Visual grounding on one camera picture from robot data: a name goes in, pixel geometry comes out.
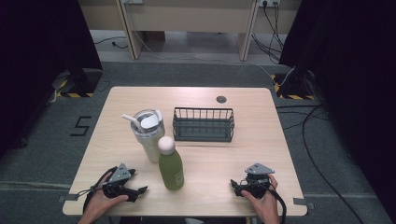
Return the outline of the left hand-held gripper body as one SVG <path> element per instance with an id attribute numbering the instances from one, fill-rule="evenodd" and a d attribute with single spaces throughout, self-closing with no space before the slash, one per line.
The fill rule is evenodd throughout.
<path id="1" fill-rule="evenodd" d="M 132 177 L 124 163 L 111 170 L 112 175 L 108 177 L 102 187 L 103 193 L 107 198 L 116 198 L 120 195 L 126 195 L 124 184 Z"/>

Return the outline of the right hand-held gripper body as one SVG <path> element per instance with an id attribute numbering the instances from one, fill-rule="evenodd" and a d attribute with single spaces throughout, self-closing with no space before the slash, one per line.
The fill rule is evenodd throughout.
<path id="1" fill-rule="evenodd" d="M 254 163 L 245 172 L 247 173 L 245 184 L 240 183 L 239 187 L 244 188 L 257 199 L 262 198 L 270 187 L 269 174 L 273 174 L 275 171 L 261 163 Z"/>

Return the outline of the person's right hand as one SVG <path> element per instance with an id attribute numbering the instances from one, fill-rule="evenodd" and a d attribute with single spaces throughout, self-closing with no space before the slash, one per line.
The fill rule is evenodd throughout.
<path id="1" fill-rule="evenodd" d="M 277 199 L 267 190 L 261 199 L 252 196 L 248 191 L 242 191 L 243 197 L 251 204 L 251 212 L 255 213 L 260 220 L 263 218 L 278 217 Z"/>

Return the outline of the person's left hand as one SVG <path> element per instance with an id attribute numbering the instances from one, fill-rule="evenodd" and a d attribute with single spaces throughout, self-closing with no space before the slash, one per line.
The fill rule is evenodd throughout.
<path id="1" fill-rule="evenodd" d="M 93 194 L 91 200 L 89 201 L 84 215 L 101 217 L 112 207 L 126 202 L 128 200 L 127 195 L 120 195 L 116 198 L 107 198 L 103 193 L 101 188 L 97 188 L 97 191 Z"/>

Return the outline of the white tumbler with straw lid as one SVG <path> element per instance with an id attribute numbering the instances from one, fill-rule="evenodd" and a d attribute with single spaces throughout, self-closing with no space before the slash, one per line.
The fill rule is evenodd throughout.
<path id="1" fill-rule="evenodd" d="M 145 150 L 148 160 L 154 163 L 158 162 L 160 157 L 158 141 L 165 134 L 161 111 L 145 109 L 137 112 L 134 116 L 122 114 L 121 117 L 130 121 L 135 139 Z"/>

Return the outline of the green bottle with white cap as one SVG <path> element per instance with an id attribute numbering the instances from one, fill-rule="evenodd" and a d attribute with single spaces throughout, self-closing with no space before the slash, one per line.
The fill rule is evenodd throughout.
<path id="1" fill-rule="evenodd" d="M 160 150 L 159 169 L 163 183 L 169 190 L 179 190 L 184 185 L 183 163 L 175 141 L 172 137 L 164 136 L 158 142 Z"/>

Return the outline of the grey tape strip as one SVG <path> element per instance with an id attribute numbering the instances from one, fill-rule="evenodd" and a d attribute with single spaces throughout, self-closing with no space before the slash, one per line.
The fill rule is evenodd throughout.
<path id="1" fill-rule="evenodd" d="M 307 199 L 305 198 L 293 198 L 293 204 L 296 205 L 305 205 L 308 210 L 315 210 L 315 204 L 310 203 Z"/>
<path id="2" fill-rule="evenodd" d="M 66 194 L 66 195 L 61 195 L 58 198 L 59 203 L 64 203 L 66 201 L 77 201 L 79 198 L 78 194 Z"/>

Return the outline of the yellow black hazard tape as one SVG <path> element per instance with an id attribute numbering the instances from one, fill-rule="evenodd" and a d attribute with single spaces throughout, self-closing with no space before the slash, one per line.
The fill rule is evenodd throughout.
<path id="1" fill-rule="evenodd" d="M 292 99 L 292 100 L 314 100 L 314 99 L 315 99 L 315 96 L 314 96 L 314 94 L 311 92 L 310 88 L 309 88 L 309 94 L 308 94 L 308 95 L 303 95 L 303 96 L 299 96 L 299 95 L 281 96 L 281 95 L 279 95 L 279 94 L 277 93 L 277 91 L 278 91 L 278 86 L 277 86 L 277 84 L 276 84 L 276 76 L 277 76 L 277 75 L 279 75 L 279 74 L 272 74 L 272 75 L 271 75 L 271 79 L 272 79 L 272 81 L 273 81 L 273 83 L 274 83 L 274 89 L 275 89 L 275 92 L 276 92 L 276 96 L 277 96 L 278 98 L 282 98 L 282 99 Z"/>
<path id="2" fill-rule="evenodd" d="M 57 90 L 56 96 L 68 98 L 92 97 L 94 90 L 95 87 L 89 82 L 85 84 L 76 84 L 71 79 L 65 79 Z"/>

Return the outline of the black stand base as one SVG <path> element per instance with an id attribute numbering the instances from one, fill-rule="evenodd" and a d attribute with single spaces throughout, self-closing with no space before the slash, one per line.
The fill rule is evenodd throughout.
<path id="1" fill-rule="evenodd" d="M 102 70 L 81 69 L 72 72 L 64 86 L 68 93 L 94 93 L 97 84 L 103 74 Z"/>
<path id="2" fill-rule="evenodd" d="M 287 74 L 277 75 L 277 93 L 281 96 L 308 95 L 309 87 L 307 84 L 306 75 L 306 72 L 295 72 L 294 70 L 289 71 Z"/>

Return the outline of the black curtain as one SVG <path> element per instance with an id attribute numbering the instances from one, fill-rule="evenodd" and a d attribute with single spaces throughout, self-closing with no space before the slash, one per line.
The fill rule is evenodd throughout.
<path id="1" fill-rule="evenodd" d="M 396 224 L 396 0 L 301 0 L 280 61 L 315 74 L 339 134 Z"/>
<path id="2" fill-rule="evenodd" d="M 102 67 L 78 0 L 0 0 L 0 158 L 63 71 Z"/>

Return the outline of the beige wooden desk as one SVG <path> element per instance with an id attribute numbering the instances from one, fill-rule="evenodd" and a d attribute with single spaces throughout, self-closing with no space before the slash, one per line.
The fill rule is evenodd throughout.
<path id="1" fill-rule="evenodd" d="M 239 59 L 248 58 L 253 34 L 290 31 L 302 0 L 280 0 L 279 7 L 259 8 L 259 0 L 78 0 L 92 30 L 122 30 L 131 58 L 143 47 L 142 34 L 155 32 L 236 35 Z"/>

